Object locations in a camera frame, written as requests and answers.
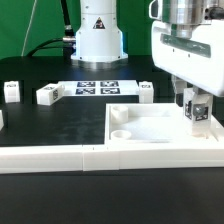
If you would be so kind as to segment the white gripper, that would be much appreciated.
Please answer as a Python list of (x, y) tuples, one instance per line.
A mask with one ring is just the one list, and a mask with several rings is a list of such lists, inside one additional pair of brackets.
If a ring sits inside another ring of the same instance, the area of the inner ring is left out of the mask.
[(211, 94), (224, 97), (224, 0), (152, 0), (149, 17), (153, 62), (172, 74), (174, 102), (196, 86), (194, 120), (209, 121)]

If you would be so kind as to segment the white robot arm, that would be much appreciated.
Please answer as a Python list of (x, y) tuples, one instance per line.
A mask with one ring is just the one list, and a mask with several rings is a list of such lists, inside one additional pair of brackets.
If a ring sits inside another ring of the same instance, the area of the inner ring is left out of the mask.
[[(116, 0), (80, 0), (76, 32), (78, 65), (95, 68), (128, 58), (117, 26)], [(156, 67), (224, 97), (224, 7), (219, 0), (152, 0), (149, 17)]]

